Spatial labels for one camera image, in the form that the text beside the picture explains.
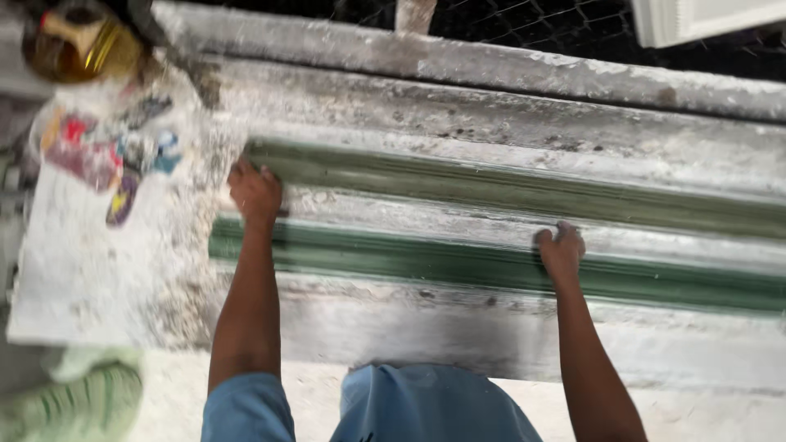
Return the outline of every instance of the wire mesh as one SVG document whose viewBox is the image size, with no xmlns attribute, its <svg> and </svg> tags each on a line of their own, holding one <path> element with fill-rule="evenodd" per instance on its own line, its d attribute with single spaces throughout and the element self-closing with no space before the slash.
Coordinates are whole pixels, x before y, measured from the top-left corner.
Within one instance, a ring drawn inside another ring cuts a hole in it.
<svg viewBox="0 0 786 442">
<path fill-rule="evenodd" d="M 197 0 L 393 29 L 395 0 Z M 642 48 L 627 0 L 438 0 L 430 34 L 576 57 L 786 80 L 783 25 L 664 49 Z"/>
</svg>

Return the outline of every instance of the plaster dust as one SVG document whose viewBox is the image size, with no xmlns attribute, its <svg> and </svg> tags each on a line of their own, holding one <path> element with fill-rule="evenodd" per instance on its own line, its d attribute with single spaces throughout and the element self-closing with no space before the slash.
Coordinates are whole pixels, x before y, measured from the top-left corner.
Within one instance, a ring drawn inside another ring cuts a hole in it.
<svg viewBox="0 0 786 442">
<path fill-rule="evenodd" d="M 145 93 L 174 107 L 145 130 L 178 135 L 183 158 L 171 175 L 147 174 L 126 223 L 105 217 L 114 189 L 95 193 L 69 174 L 42 166 L 24 239 L 8 335 L 16 342 L 189 347 L 209 340 L 204 251 L 215 194 L 241 140 L 212 127 L 185 76 L 165 63 Z M 81 94 L 58 95 L 67 108 Z M 97 115 L 112 114 L 106 103 Z"/>
<path fill-rule="evenodd" d="M 317 186 L 286 186 L 284 196 L 283 210 L 290 223 L 483 242 L 514 249 L 531 249 L 535 234 L 553 229 L 559 221 L 538 214 L 489 211 Z M 227 191 L 222 191 L 219 207 L 224 216 L 238 216 Z M 647 230 L 590 219 L 568 221 L 581 227 L 590 254 L 774 275 L 782 274 L 786 267 L 786 246 L 778 241 Z"/>
<path fill-rule="evenodd" d="M 209 356 L 147 352 L 145 395 L 128 442 L 199 440 Z M 340 382 L 347 367 L 284 361 L 281 380 L 299 442 L 324 442 L 339 421 Z M 522 408 L 543 440 L 575 440 L 562 385 L 494 379 Z M 630 389 L 652 442 L 769 442 L 781 440 L 786 400 L 756 394 Z"/>
<path fill-rule="evenodd" d="M 779 126 L 237 59 L 216 75 L 217 119 L 249 134 L 786 200 Z"/>
<path fill-rule="evenodd" d="M 158 0 L 183 50 L 342 71 L 782 122 L 783 83 L 633 66 L 328 20 Z"/>
</svg>

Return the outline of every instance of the green stripe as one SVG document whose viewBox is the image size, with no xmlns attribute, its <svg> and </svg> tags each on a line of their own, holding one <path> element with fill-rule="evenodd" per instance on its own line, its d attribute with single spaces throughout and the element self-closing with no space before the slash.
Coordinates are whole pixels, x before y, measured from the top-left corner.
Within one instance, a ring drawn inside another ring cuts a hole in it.
<svg viewBox="0 0 786 442">
<path fill-rule="evenodd" d="M 285 183 L 654 227 L 786 239 L 786 206 L 552 179 L 511 168 L 256 138 L 246 155 Z"/>
<path fill-rule="evenodd" d="M 76 402 L 74 401 L 74 395 L 71 394 L 71 387 L 65 387 L 65 395 L 68 397 L 68 403 L 71 404 L 72 409 L 76 407 Z"/>
<path fill-rule="evenodd" d="M 242 235 L 238 220 L 217 219 L 210 256 L 237 260 Z M 509 249 L 279 223 L 273 252 L 278 270 L 552 290 L 537 255 Z M 782 277 L 597 257 L 582 261 L 580 275 L 588 297 L 690 308 L 786 309 Z"/>
<path fill-rule="evenodd" d="M 105 431 L 109 427 L 109 416 L 112 415 L 112 399 L 115 394 L 114 384 L 112 382 L 112 375 L 109 370 L 104 370 L 104 419 L 101 423 L 101 428 Z"/>
<path fill-rule="evenodd" d="M 44 413 L 46 414 L 46 424 L 49 425 L 52 422 L 52 411 L 50 410 L 49 401 L 46 400 L 46 397 L 41 396 L 41 403 L 44 406 Z"/>
</svg>

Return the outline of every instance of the fingers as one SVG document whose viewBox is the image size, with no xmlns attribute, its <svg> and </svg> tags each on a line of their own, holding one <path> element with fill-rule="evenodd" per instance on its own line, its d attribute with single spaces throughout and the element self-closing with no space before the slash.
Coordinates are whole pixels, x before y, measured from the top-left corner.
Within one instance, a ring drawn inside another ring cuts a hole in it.
<svg viewBox="0 0 786 442">
<path fill-rule="evenodd" d="M 230 185 L 230 187 L 235 187 L 241 183 L 242 175 L 240 171 L 238 171 L 235 167 L 232 167 L 232 171 L 230 172 L 229 178 L 226 179 L 226 183 Z"/>
<path fill-rule="evenodd" d="M 553 235 L 551 234 L 551 230 L 543 229 L 543 230 L 539 231 L 535 235 L 535 242 L 538 244 L 538 247 L 540 249 L 543 249 L 544 247 L 549 247 L 551 244 L 554 243 Z"/>
<path fill-rule="evenodd" d="M 251 165 L 244 157 L 240 157 L 236 162 L 237 168 L 241 170 L 243 175 L 250 175 L 255 173 L 254 166 Z"/>
<path fill-rule="evenodd" d="M 270 169 L 267 166 L 262 166 L 259 169 L 259 174 L 262 176 L 262 178 L 264 178 L 266 180 L 269 180 L 269 181 L 276 179 L 276 177 L 273 175 L 273 172 L 271 172 Z"/>
</svg>

